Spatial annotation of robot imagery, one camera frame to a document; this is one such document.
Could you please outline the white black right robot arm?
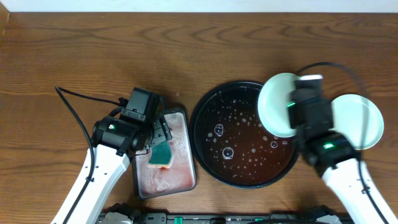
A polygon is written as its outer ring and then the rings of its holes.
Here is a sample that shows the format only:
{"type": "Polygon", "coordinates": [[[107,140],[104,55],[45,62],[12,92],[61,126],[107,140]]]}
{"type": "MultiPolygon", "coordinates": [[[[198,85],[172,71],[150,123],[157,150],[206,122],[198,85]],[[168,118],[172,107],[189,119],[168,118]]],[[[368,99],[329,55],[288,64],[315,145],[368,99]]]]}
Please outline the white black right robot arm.
{"type": "Polygon", "coordinates": [[[355,223],[397,223],[362,158],[369,101],[358,95],[354,100],[338,106],[321,96],[291,96],[287,109],[296,147],[355,223]]]}

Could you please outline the pale green plate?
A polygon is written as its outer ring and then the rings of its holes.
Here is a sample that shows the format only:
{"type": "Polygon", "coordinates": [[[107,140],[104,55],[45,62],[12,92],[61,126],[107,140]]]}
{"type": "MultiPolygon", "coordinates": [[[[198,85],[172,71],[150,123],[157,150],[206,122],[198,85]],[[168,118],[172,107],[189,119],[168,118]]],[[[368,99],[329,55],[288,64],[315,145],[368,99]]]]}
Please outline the pale green plate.
{"type": "Polygon", "coordinates": [[[258,101],[257,111],[264,128],[280,138],[295,136],[296,130],[290,127],[288,104],[290,93],[295,90],[293,73],[280,73],[265,82],[258,101]]]}
{"type": "Polygon", "coordinates": [[[379,108],[369,99],[355,94],[341,95],[332,102],[333,130],[343,134],[357,150],[376,145],[384,132],[379,108]]]}

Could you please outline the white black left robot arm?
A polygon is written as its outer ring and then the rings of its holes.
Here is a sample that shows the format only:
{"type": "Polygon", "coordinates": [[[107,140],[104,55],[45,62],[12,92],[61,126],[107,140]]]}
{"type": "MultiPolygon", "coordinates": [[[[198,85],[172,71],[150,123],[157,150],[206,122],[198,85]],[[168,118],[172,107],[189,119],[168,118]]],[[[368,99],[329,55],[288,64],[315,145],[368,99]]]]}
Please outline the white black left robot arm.
{"type": "MultiPolygon", "coordinates": [[[[173,139],[152,146],[148,154],[136,156],[137,183],[155,180],[150,172],[170,170],[173,165],[173,139]]],[[[127,171],[131,161],[127,155],[118,156],[116,150],[105,145],[94,148],[95,161],[93,181],[80,199],[77,199],[90,172],[90,155],[86,156],[82,170],[71,191],[58,211],[53,223],[94,223],[100,215],[109,194],[119,178],[127,171]]]]}

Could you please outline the green yellow sponge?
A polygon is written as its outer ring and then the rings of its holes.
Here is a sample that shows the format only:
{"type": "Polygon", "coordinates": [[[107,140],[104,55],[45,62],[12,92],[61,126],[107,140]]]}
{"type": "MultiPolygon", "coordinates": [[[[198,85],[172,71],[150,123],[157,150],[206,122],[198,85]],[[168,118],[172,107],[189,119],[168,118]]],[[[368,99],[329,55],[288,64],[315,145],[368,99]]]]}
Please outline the green yellow sponge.
{"type": "Polygon", "coordinates": [[[151,147],[151,157],[148,161],[150,166],[168,169],[171,163],[172,151],[168,141],[151,147]]]}

